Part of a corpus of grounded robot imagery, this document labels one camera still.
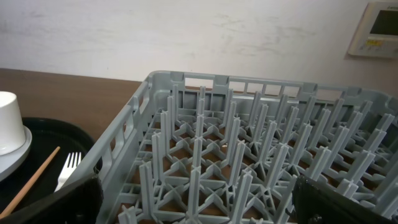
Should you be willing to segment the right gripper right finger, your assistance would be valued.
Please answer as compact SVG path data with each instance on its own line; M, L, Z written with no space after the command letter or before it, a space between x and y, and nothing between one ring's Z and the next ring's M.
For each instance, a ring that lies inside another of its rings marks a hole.
M297 177L292 191L292 204L294 211L291 216L297 223L397 223L397 220L382 217L304 175Z

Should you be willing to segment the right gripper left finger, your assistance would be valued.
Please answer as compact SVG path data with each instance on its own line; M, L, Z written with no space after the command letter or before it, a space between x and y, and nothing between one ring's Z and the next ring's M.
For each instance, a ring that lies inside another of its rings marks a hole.
M1 218L1 224L95 223L102 203L100 178L90 174Z

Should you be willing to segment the cream white cup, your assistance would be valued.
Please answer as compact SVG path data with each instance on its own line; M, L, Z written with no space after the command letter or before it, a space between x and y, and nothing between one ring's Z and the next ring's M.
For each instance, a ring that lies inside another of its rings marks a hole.
M20 148L25 132L16 94L1 91L1 155Z

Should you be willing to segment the grey dishwasher rack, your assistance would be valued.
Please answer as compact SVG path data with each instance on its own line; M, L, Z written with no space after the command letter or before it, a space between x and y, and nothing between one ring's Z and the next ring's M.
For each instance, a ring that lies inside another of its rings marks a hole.
M67 183L96 175L95 223L288 223L299 207L325 221L327 199L355 218L397 221L397 99L354 86L188 72L150 73Z

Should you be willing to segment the white plastic fork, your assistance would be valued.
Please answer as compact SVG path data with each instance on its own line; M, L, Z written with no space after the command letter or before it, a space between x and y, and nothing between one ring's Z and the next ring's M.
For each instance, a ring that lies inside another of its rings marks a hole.
M72 175L75 171L77 166L82 160L82 153L81 152L71 152L68 154L67 159L63 165L62 171L58 177L58 183L55 188L55 192L60 190L67 179Z

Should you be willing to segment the wooden chopstick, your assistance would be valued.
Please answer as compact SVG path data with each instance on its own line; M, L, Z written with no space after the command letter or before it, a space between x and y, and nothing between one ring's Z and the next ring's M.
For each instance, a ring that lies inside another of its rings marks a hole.
M32 186L36 183L37 179L42 175L44 170L51 163L53 158L57 155L59 150L60 150L60 146L57 146L54 149L54 151L51 153L51 155L49 155L48 158L46 158L46 160L43 162L43 164L36 170L36 172L27 181L27 183L23 186L23 188L21 188L21 190L18 192L18 194L9 203L9 205L2 211L1 219L10 215L12 213L12 211L18 206L18 204L21 202L21 200L26 196L26 194L29 192L29 190L32 188Z

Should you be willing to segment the round black tray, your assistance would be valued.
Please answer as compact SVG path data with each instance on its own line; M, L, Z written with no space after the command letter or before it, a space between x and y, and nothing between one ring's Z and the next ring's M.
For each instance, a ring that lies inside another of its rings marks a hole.
M10 204L56 147L60 147L59 152L15 211L53 194L68 154L80 152L85 156L95 143L87 132L71 123L48 118L23 118L22 122L31 131L32 142L23 163L1 181L1 210Z

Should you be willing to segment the grey round plate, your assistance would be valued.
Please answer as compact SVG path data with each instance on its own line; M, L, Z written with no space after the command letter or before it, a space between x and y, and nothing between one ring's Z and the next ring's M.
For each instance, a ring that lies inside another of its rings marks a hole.
M26 159L32 143L32 133L28 127L24 126L25 143L15 151L1 155L1 175L0 181L10 176Z

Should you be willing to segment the wall control panel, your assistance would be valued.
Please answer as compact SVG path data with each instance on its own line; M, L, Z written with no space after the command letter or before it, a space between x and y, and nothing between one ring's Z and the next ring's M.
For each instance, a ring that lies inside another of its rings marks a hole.
M370 2L348 48L355 57L397 58L397 3Z

